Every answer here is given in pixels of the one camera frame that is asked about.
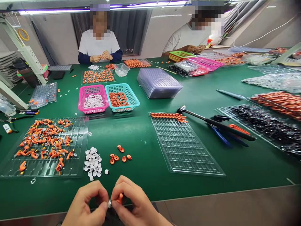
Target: pink basket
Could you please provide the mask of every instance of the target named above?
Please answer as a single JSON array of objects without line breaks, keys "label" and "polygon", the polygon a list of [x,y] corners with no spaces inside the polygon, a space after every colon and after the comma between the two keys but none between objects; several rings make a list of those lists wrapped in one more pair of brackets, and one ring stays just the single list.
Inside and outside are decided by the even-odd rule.
[{"label": "pink basket", "polygon": [[207,67],[209,72],[215,71],[220,66],[224,65],[223,63],[213,61],[203,57],[194,57],[194,58],[189,58],[188,60]]},{"label": "pink basket", "polygon": [[[90,94],[100,94],[103,99],[103,107],[84,109],[85,98]],[[79,89],[78,109],[85,114],[104,112],[109,106],[106,90],[103,85],[83,86]]]}]

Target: teal basket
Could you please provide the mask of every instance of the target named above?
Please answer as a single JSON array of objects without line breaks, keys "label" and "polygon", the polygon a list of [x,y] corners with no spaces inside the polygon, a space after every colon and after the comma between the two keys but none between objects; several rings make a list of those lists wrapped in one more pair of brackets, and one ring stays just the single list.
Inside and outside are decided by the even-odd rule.
[{"label": "teal basket", "polygon": [[[127,83],[106,85],[104,88],[106,89],[107,97],[109,100],[109,106],[113,112],[130,111],[140,105],[139,100],[137,99],[136,95],[134,94],[134,92],[132,91],[132,89],[130,88],[130,86]],[[111,105],[109,93],[117,93],[117,92],[123,92],[125,94],[127,101],[129,103],[129,106],[113,107]]]}]

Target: red basket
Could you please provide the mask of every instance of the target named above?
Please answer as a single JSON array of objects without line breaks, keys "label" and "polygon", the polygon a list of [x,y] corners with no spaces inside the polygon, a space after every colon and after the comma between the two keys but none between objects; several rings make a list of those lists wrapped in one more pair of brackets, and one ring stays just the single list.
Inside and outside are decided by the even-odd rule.
[{"label": "red basket", "polygon": [[[90,94],[99,94],[103,99],[103,107],[84,109],[85,98]],[[85,114],[104,112],[109,106],[106,90],[103,85],[83,86],[79,89],[78,109]]]}]

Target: hand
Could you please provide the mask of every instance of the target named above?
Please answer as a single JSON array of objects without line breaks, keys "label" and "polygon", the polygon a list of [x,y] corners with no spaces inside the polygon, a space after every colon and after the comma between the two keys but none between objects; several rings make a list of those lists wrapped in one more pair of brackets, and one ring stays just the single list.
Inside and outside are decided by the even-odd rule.
[{"label": "hand", "polygon": [[112,57],[112,55],[109,54],[109,51],[106,50],[106,51],[104,51],[103,54],[101,55],[101,59],[102,59],[102,60],[106,60],[106,59],[112,60],[113,57]]},{"label": "hand", "polygon": [[185,52],[193,52],[196,48],[197,48],[196,46],[190,46],[190,45],[188,45],[188,46],[184,46],[183,47],[183,51],[185,51]]},{"label": "hand", "polygon": [[[120,193],[131,199],[134,205],[132,213],[116,201]],[[142,188],[125,176],[117,180],[111,200],[112,207],[126,226],[172,226],[155,210]]]},{"label": "hand", "polygon": [[199,45],[199,46],[194,50],[193,53],[199,54],[199,53],[203,52],[205,48],[206,48],[205,45]]},{"label": "hand", "polygon": [[[88,202],[97,196],[101,204],[92,213]],[[104,223],[108,209],[109,195],[99,180],[81,187],[71,203],[62,226],[100,226]]]},{"label": "hand", "polygon": [[100,61],[100,59],[101,59],[101,56],[90,56],[90,62],[94,62],[94,63],[97,63],[97,62],[99,62]]}]

